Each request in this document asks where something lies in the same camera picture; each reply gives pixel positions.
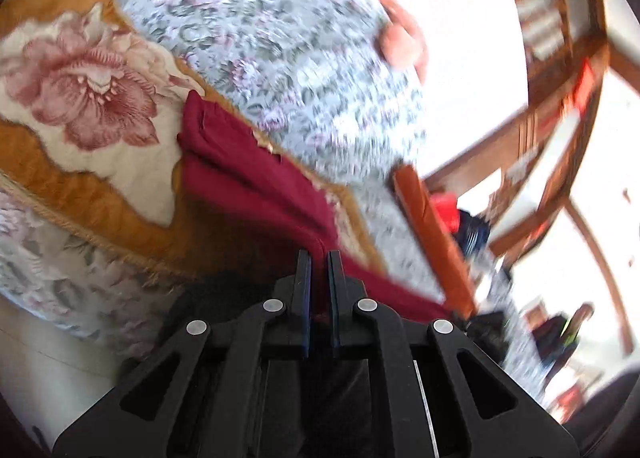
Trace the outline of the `dark red knit sweater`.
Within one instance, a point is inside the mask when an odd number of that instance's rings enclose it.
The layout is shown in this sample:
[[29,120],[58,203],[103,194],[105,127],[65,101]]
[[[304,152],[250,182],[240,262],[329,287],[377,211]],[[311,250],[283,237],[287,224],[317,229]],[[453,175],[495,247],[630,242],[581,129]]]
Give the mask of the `dark red knit sweater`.
[[312,262],[311,311],[327,318],[326,258],[338,247],[338,231],[326,192],[288,158],[260,146],[245,122],[197,92],[186,98],[177,142],[194,270],[228,270],[265,282],[292,270],[304,249]]

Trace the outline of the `rust orange velvet cushion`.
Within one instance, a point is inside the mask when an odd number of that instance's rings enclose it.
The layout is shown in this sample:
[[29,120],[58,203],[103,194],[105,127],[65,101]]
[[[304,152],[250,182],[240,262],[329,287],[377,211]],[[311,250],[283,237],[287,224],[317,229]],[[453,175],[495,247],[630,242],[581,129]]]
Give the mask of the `rust orange velvet cushion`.
[[445,305],[462,318],[477,313],[475,285],[454,234],[450,234],[432,205],[427,190],[413,166],[396,166],[393,188],[416,241],[445,296]]

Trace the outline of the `orange floral plush blanket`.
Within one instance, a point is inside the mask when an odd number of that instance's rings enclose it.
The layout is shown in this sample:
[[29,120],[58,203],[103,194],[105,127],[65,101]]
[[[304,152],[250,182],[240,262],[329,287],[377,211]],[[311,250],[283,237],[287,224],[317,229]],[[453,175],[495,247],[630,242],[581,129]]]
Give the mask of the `orange floral plush blanket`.
[[262,264],[268,241],[183,187],[178,135],[190,92],[236,116],[115,0],[3,0],[2,188],[150,272]]

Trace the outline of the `grey floral quilt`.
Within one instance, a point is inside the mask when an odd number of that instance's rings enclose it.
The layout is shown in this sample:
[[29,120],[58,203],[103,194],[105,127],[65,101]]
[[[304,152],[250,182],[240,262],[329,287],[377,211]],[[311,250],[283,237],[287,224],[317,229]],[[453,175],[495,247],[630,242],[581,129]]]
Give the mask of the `grey floral quilt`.
[[430,172],[524,105],[518,65],[480,68],[454,48],[475,30],[443,0],[404,0],[427,28],[425,82],[384,65],[375,0],[118,0],[148,39],[179,55],[272,140],[355,195],[390,274],[444,297],[384,181],[393,164]]

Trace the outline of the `wooden headboard frame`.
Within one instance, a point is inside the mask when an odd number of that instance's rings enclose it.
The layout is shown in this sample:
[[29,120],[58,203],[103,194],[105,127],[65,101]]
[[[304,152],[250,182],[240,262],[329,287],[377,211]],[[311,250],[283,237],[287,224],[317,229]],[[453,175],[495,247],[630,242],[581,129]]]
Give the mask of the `wooden headboard frame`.
[[620,287],[596,235],[570,196],[596,124],[611,65],[632,62],[608,37],[605,0],[514,0],[526,57],[528,104],[495,132],[429,176],[433,190],[462,194],[490,172],[502,182],[483,215],[489,248],[513,265],[537,249],[565,213],[601,273],[623,356],[637,347]]

